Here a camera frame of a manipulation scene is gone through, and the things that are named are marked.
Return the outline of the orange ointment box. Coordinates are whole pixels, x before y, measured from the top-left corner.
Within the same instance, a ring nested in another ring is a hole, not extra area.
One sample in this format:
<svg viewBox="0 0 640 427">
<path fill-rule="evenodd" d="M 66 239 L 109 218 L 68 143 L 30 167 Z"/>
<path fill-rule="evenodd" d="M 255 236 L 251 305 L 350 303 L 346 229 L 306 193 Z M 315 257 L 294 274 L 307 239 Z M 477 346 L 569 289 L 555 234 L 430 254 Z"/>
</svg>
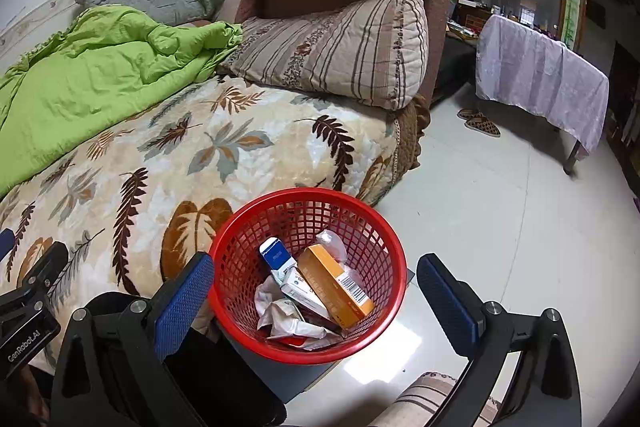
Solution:
<svg viewBox="0 0 640 427">
<path fill-rule="evenodd" d="M 341 329 L 351 329 L 374 310 L 372 299 L 323 246 L 306 247 L 297 269 Z"/>
</svg>

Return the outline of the red torn wrapper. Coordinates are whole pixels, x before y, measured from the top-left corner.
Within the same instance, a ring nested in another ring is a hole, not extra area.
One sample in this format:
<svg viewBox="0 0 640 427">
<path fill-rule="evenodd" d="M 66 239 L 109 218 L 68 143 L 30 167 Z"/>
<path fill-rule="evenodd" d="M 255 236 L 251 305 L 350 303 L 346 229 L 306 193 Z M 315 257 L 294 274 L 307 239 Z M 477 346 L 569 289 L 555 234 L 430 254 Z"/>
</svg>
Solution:
<svg viewBox="0 0 640 427">
<path fill-rule="evenodd" d="M 277 343 L 285 345 L 291 348 L 302 349 L 306 351 L 312 351 L 322 349 L 324 346 L 323 339 L 317 339 L 312 337 L 302 337 L 296 335 L 288 335 L 276 338 Z"/>
</svg>

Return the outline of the leaf pattern beige blanket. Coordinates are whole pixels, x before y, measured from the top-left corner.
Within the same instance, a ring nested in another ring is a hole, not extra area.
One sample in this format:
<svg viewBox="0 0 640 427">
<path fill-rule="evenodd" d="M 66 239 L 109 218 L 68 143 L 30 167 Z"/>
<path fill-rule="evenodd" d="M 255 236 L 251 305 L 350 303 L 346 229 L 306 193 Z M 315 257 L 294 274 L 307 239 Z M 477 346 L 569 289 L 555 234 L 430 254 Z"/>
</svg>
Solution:
<svg viewBox="0 0 640 427">
<path fill-rule="evenodd" d="M 15 243 L 1 263 L 2 291 L 64 244 L 68 258 L 44 292 L 66 325 L 107 291 L 153 295 L 208 251 L 210 309 L 241 346 L 290 364 L 349 357 L 387 329 L 404 300 L 406 258 L 374 207 L 416 167 L 429 120 L 423 98 L 387 112 L 239 78 L 194 84 L 3 197 L 1 224 Z M 258 247 L 277 236 L 299 254 L 324 230 L 341 237 L 374 310 L 334 346 L 276 343 L 254 303 L 269 273 Z"/>
</svg>

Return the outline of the crumpled white paper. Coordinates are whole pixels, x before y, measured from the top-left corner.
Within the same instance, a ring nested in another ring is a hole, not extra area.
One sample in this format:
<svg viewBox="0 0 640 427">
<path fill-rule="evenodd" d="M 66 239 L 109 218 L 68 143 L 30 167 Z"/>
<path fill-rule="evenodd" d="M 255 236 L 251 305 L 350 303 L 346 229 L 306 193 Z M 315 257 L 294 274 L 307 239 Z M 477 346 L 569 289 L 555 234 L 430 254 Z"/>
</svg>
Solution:
<svg viewBox="0 0 640 427">
<path fill-rule="evenodd" d="M 268 340 L 276 341 L 276 338 L 288 335 L 312 337 L 324 340 L 322 349 L 343 340 L 331 329 L 306 321 L 296 302 L 282 294 L 272 275 L 257 286 L 254 303 L 258 314 L 257 329 L 266 332 Z"/>
</svg>

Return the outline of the white medicine box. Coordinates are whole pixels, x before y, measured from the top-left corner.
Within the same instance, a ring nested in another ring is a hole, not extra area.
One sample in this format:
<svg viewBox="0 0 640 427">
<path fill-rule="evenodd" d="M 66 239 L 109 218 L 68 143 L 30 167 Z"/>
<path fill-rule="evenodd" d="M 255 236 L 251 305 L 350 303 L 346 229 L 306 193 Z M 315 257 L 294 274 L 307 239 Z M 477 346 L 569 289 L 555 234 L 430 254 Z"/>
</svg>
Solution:
<svg viewBox="0 0 640 427">
<path fill-rule="evenodd" d="M 281 239 L 269 237 L 259 246 L 258 251 L 283 295 L 318 317 L 331 320 L 328 309 L 300 274 L 296 260 Z"/>
</svg>

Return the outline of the red plastic basket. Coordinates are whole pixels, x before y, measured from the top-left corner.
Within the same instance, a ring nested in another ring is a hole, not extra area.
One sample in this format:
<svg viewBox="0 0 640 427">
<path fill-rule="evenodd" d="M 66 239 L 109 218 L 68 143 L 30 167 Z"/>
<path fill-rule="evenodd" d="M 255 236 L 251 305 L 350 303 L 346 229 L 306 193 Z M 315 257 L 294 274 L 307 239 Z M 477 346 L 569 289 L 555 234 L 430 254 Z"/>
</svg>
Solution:
<svg viewBox="0 0 640 427">
<path fill-rule="evenodd" d="M 270 273 L 259 248 L 271 237 L 292 255 L 340 329 L 332 345 L 308 350 L 299 335 L 267 331 L 255 294 Z M 284 364 L 333 363 L 368 347 L 396 317 L 408 284 L 405 253 L 387 221 L 360 200 L 324 188 L 287 188 L 252 200 L 222 227 L 210 255 L 208 301 L 218 323 L 247 350 Z"/>
</svg>

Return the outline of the green quilt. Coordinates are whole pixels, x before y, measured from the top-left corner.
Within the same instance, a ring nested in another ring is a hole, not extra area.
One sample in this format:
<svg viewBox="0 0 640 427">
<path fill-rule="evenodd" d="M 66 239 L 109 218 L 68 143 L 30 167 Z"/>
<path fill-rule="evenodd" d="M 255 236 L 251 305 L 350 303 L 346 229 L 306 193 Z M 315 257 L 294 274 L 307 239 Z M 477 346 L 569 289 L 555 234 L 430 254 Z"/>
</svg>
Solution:
<svg viewBox="0 0 640 427">
<path fill-rule="evenodd" d="M 161 24 L 126 5 L 86 9 L 1 77 L 1 192 L 194 82 L 243 39 L 239 24 Z"/>
</svg>

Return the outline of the brown patterned slipper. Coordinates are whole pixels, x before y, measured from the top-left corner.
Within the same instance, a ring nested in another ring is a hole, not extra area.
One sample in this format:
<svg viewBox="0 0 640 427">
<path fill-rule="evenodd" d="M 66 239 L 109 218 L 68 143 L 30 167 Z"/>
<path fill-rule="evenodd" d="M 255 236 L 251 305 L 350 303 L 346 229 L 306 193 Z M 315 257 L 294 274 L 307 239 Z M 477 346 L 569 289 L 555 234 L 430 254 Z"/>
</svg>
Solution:
<svg viewBox="0 0 640 427">
<path fill-rule="evenodd" d="M 499 128 L 480 110 L 475 108 L 462 108 L 457 116 L 464 121 L 465 127 L 470 130 L 488 135 L 491 138 L 500 138 Z"/>
</svg>

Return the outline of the purple cloth covered table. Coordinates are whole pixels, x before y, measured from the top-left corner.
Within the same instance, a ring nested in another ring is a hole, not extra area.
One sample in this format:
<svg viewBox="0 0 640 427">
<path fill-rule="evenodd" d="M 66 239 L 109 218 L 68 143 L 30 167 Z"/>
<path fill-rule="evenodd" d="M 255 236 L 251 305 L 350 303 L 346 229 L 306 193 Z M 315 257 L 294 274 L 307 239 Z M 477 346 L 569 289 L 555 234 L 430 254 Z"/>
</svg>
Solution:
<svg viewBox="0 0 640 427">
<path fill-rule="evenodd" d="M 567 174 L 601 140 L 608 77 L 561 41 L 506 17 L 489 17 L 480 32 L 475 88 L 483 100 L 523 109 L 570 135 Z"/>
</svg>

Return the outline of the striped beige pillow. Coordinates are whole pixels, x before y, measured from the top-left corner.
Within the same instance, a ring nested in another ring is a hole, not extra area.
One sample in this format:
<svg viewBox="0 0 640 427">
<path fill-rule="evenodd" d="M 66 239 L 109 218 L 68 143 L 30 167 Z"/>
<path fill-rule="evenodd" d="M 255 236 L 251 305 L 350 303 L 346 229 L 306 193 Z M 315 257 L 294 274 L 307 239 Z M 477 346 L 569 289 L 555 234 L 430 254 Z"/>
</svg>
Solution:
<svg viewBox="0 0 640 427">
<path fill-rule="evenodd" d="M 423 0 L 360 0 L 298 17 L 252 17 L 242 29 L 242 43 L 221 69 L 268 86 L 398 110 L 426 76 Z"/>
</svg>

